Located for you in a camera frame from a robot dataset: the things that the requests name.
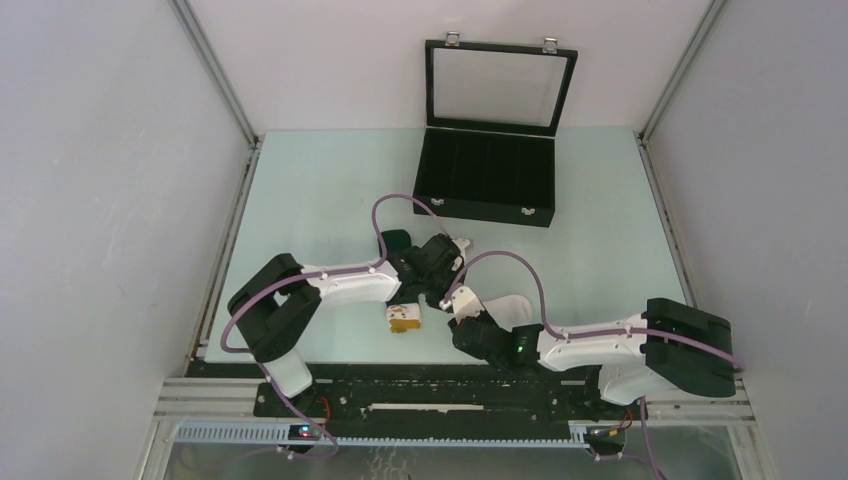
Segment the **black display case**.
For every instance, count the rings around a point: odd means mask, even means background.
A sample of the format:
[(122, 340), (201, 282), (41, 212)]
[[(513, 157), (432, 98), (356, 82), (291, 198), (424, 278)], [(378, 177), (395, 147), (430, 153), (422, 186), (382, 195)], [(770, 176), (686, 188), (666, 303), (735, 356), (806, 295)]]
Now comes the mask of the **black display case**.
[(539, 45), (424, 43), (426, 128), (413, 210), (547, 228), (556, 212), (556, 135), (579, 59)]

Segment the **white sock with black stripes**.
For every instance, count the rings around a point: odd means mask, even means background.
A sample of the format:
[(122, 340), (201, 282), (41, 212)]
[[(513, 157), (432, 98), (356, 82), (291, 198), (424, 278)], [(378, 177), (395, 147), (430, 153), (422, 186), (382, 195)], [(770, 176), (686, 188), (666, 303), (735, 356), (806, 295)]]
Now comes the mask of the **white sock with black stripes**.
[(507, 331), (534, 322), (532, 305), (522, 295), (513, 294), (487, 300), (483, 302), (483, 306), (495, 323)]

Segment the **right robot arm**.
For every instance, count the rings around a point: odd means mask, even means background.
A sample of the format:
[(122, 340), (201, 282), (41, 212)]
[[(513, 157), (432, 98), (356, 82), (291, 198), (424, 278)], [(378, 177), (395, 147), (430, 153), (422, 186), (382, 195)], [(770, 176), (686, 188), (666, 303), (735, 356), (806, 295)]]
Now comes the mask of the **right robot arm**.
[(509, 295), (483, 302), (466, 288), (443, 301), (453, 346), (495, 369), (541, 375), (592, 367), (581, 392), (585, 411), (606, 418), (620, 406), (670, 389), (729, 398), (740, 370), (729, 321), (666, 298), (643, 312), (582, 327), (530, 321), (527, 299)]

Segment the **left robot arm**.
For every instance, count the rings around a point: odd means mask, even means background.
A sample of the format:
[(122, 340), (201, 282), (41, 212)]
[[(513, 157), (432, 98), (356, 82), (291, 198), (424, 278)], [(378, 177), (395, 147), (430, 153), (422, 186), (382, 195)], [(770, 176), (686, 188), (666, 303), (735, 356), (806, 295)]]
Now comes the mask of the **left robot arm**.
[(419, 321), (421, 300), (439, 308), (472, 246), (444, 233), (415, 246), (404, 230), (381, 233), (378, 244), (379, 257), (361, 265), (308, 266), (278, 254), (229, 300), (222, 337), (239, 331), (243, 352), (277, 385), (277, 402), (290, 415), (304, 416), (316, 403), (312, 374), (295, 346), (320, 308), (379, 302), (389, 325), (405, 329)]

